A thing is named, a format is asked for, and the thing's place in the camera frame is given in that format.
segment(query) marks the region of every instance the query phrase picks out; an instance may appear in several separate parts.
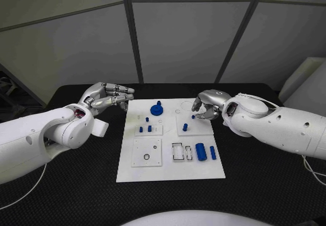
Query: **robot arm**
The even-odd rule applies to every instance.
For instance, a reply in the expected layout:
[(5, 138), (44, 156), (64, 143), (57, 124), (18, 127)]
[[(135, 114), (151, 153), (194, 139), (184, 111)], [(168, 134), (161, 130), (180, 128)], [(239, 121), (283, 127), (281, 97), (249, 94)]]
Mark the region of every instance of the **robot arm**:
[(326, 117), (292, 108), (270, 109), (263, 99), (246, 94), (231, 97), (219, 90), (200, 93), (193, 111), (206, 105), (201, 119), (216, 119), (220, 114), (224, 125), (243, 137), (255, 136), (279, 149), (326, 159)]
[(128, 111), (133, 93), (135, 89), (100, 82), (87, 89), (79, 104), (2, 123), (0, 184), (28, 174), (64, 151), (81, 147), (92, 134), (103, 137), (109, 123), (94, 116), (112, 105)]

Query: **black textured tablecloth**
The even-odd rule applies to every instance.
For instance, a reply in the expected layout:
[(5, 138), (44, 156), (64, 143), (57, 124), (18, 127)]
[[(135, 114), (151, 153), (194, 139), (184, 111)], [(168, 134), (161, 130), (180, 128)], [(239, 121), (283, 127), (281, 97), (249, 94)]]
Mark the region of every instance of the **black textured tablecloth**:
[[(193, 98), (207, 89), (240, 92), (281, 104), (265, 84), (129, 84), (136, 99)], [(48, 110), (77, 103), (90, 85), (58, 89)], [(116, 183), (126, 113), (110, 107), (97, 118), (110, 123), (106, 137), (92, 135), (81, 148), (48, 164), (28, 197), (0, 210), (0, 225), (122, 225), (171, 210), (216, 210), (291, 226), (326, 213), (326, 187), (304, 168), (299, 155), (236, 135), (213, 121), (227, 179)], [(311, 159), (317, 170), (322, 160)], [(44, 167), (0, 185), (0, 207), (34, 187)]]

